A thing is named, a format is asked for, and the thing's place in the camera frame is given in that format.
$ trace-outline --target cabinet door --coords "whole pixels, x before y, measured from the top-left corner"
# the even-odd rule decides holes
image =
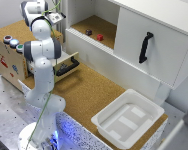
[[[147,32],[154,36],[148,40],[147,60],[140,64],[139,56]],[[115,55],[173,86],[187,51],[187,35],[127,9],[120,9]]]

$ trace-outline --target white plastic bin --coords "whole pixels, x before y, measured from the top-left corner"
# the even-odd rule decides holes
[[[163,113],[163,108],[130,89],[91,120],[117,148],[130,149]]]

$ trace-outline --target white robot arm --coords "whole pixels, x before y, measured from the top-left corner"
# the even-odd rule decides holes
[[[44,109],[50,95],[49,92],[54,88],[54,70],[50,59],[61,57],[61,44],[56,38],[51,38],[51,27],[49,26],[51,21],[42,15],[43,12],[48,10],[48,4],[44,0],[22,2],[20,9],[26,25],[30,27],[33,35],[38,40],[26,42],[23,46],[25,58],[33,61],[35,66],[35,87],[27,93],[26,101],[32,106]],[[65,106],[66,103],[62,97],[51,95],[29,144],[30,150],[44,149],[42,143],[49,141],[57,130],[55,115],[63,111]],[[19,150],[22,150],[22,147],[24,145],[19,145]]]

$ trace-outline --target black handle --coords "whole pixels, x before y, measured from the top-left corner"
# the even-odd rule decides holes
[[[72,65],[68,66],[67,68],[63,68],[63,69],[59,69],[56,73],[56,76],[60,77],[64,74],[66,74],[67,72],[69,72],[70,70],[76,68],[77,66],[79,66],[79,62],[74,58],[74,56],[71,57],[71,62],[73,62]]]
[[[147,50],[147,46],[148,46],[148,40],[151,39],[154,35],[150,32],[147,32],[147,36],[145,37],[144,41],[143,41],[143,45],[142,45],[142,49],[141,49],[141,54],[139,57],[139,63],[142,64],[143,62],[145,62],[147,60],[147,57],[145,57],[145,53]]]

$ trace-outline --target door handle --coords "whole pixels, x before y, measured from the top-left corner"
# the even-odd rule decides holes
[[[67,68],[63,68],[63,69],[59,69],[56,73],[56,76],[60,77],[64,74],[66,74],[67,72],[69,72],[70,70],[76,68],[77,66],[79,66],[79,62],[74,58],[74,56],[71,57],[71,62],[73,63],[72,65],[68,66]]]
[[[143,45],[141,48],[141,53],[140,53],[140,57],[139,57],[139,63],[142,64],[143,62],[145,62],[147,60],[147,57],[145,56],[146,54],[146,50],[147,50],[147,46],[148,46],[148,40],[151,39],[154,35],[150,32],[147,32],[147,36],[145,37],[144,41],[143,41]]]

